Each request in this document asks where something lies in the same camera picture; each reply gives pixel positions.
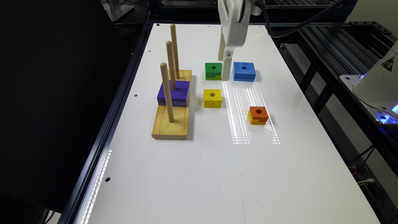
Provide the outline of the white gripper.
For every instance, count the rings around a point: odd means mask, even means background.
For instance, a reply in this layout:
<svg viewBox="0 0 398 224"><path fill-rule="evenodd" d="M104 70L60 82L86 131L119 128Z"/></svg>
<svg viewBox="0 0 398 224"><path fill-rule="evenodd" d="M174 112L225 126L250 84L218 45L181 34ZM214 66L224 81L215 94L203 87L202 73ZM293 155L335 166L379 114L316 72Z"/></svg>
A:
<svg viewBox="0 0 398 224"><path fill-rule="evenodd" d="M246 41L251 15L249 0L218 0L218 14L221 22L218 60L223 61L221 79L229 80L233 51L227 47L242 47Z"/></svg>

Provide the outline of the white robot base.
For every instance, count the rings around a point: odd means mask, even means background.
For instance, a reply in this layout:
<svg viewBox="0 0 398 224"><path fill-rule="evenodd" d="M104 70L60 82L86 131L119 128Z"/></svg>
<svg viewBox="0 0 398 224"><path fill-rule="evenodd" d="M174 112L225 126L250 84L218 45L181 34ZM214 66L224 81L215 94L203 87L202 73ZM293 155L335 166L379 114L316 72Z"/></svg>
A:
<svg viewBox="0 0 398 224"><path fill-rule="evenodd" d="M342 75L340 80L375 123L397 125L397 44L364 75Z"/></svg>

